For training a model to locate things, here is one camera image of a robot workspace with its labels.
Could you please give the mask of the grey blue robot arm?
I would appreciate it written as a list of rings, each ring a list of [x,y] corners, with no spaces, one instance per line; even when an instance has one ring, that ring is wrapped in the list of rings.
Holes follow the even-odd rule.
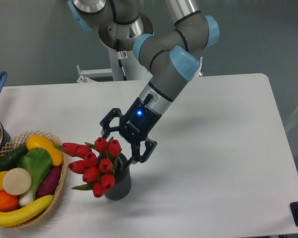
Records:
[[[98,28],[103,44],[116,52],[131,51],[151,79],[125,114],[112,109],[101,121],[102,137],[117,131],[131,145],[124,164],[144,163],[157,143],[148,134],[184,87],[200,73],[192,56],[220,36],[217,21],[202,15],[194,0],[168,0],[174,30],[163,38],[152,34],[151,22],[140,13],[137,0],[70,0],[76,22],[84,30]]]

